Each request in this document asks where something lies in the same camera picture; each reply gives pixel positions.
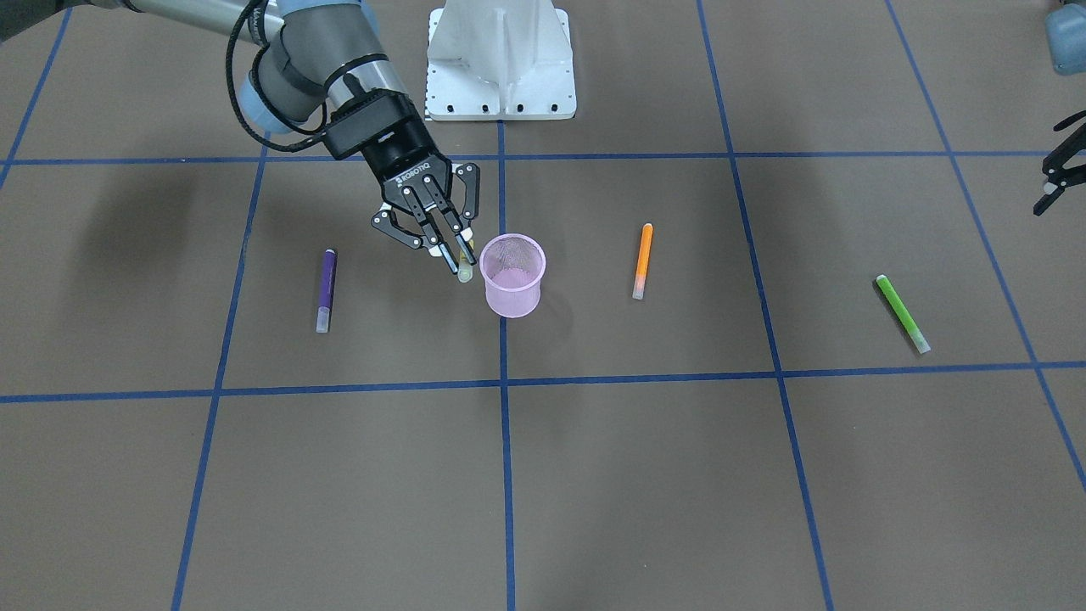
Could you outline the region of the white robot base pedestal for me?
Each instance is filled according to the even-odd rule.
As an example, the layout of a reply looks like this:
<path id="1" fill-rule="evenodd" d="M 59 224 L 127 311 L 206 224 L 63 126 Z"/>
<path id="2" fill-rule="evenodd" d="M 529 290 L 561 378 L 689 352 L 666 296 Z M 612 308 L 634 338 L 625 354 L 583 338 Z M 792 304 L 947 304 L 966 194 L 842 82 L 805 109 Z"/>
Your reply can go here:
<path id="1" fill-rule="evenodd" d="M 573 119 L 567 11 L 551 1 L 446 1 L 428 25 L 427 119 Z"/>

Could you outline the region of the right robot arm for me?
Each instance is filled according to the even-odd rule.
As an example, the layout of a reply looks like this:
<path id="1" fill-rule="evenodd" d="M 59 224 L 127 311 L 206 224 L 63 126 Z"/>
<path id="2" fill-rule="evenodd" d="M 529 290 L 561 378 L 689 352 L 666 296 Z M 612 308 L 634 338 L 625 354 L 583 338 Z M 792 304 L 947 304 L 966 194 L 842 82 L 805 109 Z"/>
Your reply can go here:
<path id="1" fill-rule="evenodd" d="M 424 125 L 364 1 L 101 1 L 227 37 L 233 116 L 257 143 L 359 155 L 383 194 L 372 228 L 445 260 L 476 264 L 479 168 L 450 162 Z"/>

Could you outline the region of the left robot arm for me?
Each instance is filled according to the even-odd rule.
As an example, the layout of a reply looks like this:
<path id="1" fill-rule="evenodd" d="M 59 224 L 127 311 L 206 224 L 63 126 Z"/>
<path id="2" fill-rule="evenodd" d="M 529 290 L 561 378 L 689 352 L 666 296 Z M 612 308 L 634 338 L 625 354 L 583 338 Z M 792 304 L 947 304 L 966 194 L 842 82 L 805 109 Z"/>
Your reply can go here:
<path id="1" fill-rule="evenodd" d="M 1049 54 L 1055 73 L 1058 75 L 1078 75 L 1085 71 L 1085 8 L 1083 1 L 1062 1 L 1061 7 L 1044 20 Z M 1074 128 L 1066 138 L 1055 147 L 1041 162 L 1044 177 L 1043 196 L 1033 206 L 1033 214 L 1041 216 L 1051 208 L 1058 198 L 1068 189 L 1085 182 L 1085 165 L 1083 163 L 1069 166 L 1075 156 L 1085 151 L 1085 112 L 1078 111 L 1059 120 L 1052 127 L 1052 132 L 1062 132 Z"/>

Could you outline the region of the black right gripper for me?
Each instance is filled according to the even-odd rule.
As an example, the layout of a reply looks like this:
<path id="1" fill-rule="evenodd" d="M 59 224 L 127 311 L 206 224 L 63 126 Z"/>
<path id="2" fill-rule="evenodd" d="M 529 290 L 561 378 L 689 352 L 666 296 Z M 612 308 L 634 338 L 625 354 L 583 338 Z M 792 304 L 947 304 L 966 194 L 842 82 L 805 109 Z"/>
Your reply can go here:
<path id="1" fill-rule="evenodd" d="M 407 249 L 424 250 L 445 260 L 450 272 L 458 273 L 456 255 L 426 212 L 438 204 L 464 262 L 476 266 L 472 224 L 479 215 L 481 171 L 473 162 L 451 163 L 438 150 L 411 98 L 403 92 L 375 89 L 348 101 L 331 115 L 323 147 L 334 160 L 359 154 L 368 163 L 383 196 L 383 205 L 370 219 L 372 228 Z M 431 184 L 442 194 L 441 201 L 429 198 L 422 184 L 426 175 L 432 177 Z M 460 205 L 451 201 L 454 179 L 464 188 Z M 424 198 L 420 205 L 425 211 L 403 199 L 404 187 L 414 188 Z M 412 231 L 400 222 L 400 216 L 415 217 L 415 212 L 422 213 L 422 220 L 415 219 L 418 230 Z"/>

